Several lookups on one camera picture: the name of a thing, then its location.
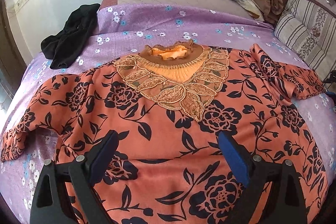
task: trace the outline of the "bedsheet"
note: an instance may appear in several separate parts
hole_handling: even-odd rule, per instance
[[[249,50],[257,43],[274,61],[308,68],[300,58],[273,35],[265,23],[240,18],[213,10],[173,5],[116,5],[97,14],[98,26],[76,62],[67,69],[51,70],[51,61],[42,53],[29,64],[0,125],[1,136],[22,117],[37,88],[57,74],[81,73],[119,56],[139,52],[144,45],[170,45],[193,39],[195,43]],[[305,119],[320,150],[331,184],[336,170],[334,152],[336,114],[333,102],[325,94],[293,103]],[[29,134],[27,149],[18,160],[1,163],[0,192],[22,223],[29,223],[34,190],[43,167],[43,160],[53,158],[57,137],[39,129]],[[289,153],[299,153],[295,144],[288,144]],[[318,168],[320,162],[314,163]]]

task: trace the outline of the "gold embroidered leaf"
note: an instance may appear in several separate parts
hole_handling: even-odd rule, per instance
[[[222,81],[221,77],[219,77],[217,75],[214,75],[212,73],[209,73],[209,72],[201,72],[201,73],[197,74],[195,76],[195,78],[199,79],[199,80],[203,80],[203,81],[209,82],[209,83],[217,83],[217,82],[221,82]]]
[[[189,117],[194,118],[197,122],[202,120],[205,108],[198,95],[186,91],[184,99],[180,101],[180,105]]]
[[[210,54],[210,58],[214,58],[214,59],[226,59],[228,57],[229,57],[228,54],[223,54],[221,52],[212,52]]]
[[[198,95],[209,95],[214,96],[216,95],[216,92],[212,90],[211,88],[208,88],[205,85],[199,84],[199,83],[189,83],[185,85],[185,88],[191,92],[194,92]]]
[[[157,86],[158,84],[163,83],[164,81],[166,81],[165,78],[161,78],[161,77],[152,77],[152,78],[148,78],[145,81],[143,81],[137,88],[137,91],[141,91],[141,90],[146,90],[146,89],[151,89],[154,88],[155,86]]]
[[[165,109],[169,109],[169,110],[180,110],[181,109],[180,106],[173,106],[173,105],[168,104],[168,103],[158,103],[158,105],[165,108]]]
[[[228,66],[219,64],[217,62],[208,62],[204,66],[205,69],[212,69],[212,70],[228,70]]]
[[[125,82],[139,80],[140,78],[149,75],[149,72],[141,69],[132,72],[130,75],[127,75],[124,79]]]
[[[119,60],[114,63],[115,67],[134,67],[135,60],[133,58],[127,57],[125,59]]]
[[[176,85],[172,88],[162,90],[153,99],[158,103],[176,103],[185,96],[185,89],[182,85]]]

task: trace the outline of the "orange fabric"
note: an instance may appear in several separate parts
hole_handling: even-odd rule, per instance
[[[18,158],[26,135],[37,127],[59,134],[55,160],[61,163],[89,151],[114,130],[119,147],[95,185],[114,223],[223,224],[243,191],[217,145],[216,134],[224,130],[266,161],[293,161],[311,222],[325,199],[327,177],[290,98],[319,94],[323,85],[315,72],[273,62],[258,45],[250,52],[227,50],[228,78],[201,122],[135,92],[110,62],[45,82],[20,123],[4,134],[1,160]],[[265,188],[254,223],[265,205],[269,185]],[[71,185],[68,192],[75,195]],[[83,214],[77,201],[73,206]]]

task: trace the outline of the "blue gripper pad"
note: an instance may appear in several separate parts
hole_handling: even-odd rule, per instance
[[[218,146],[236,180],[247,187],[250,181],[248,167],[224,133],[218,136]]]

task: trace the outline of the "white flower print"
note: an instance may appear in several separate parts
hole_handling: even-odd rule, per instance
[[[29,188],[30,189],[34,188],[34,182],[31,179],[29,180]]]
[[[25,207],[28,210],[28,202],[27,202],[26,198],[23,199],[23,203],[25,204]]]
[[[34,171],[35,170],[35,162],[33,160],[30,160],[29,162],[29,169],[31,171]]]
[[[37,183],[38,180],[39,180],[39,177],[40,177],[40,172],[38,169],[35,169],[35,172],[34,172],[34,181]]]

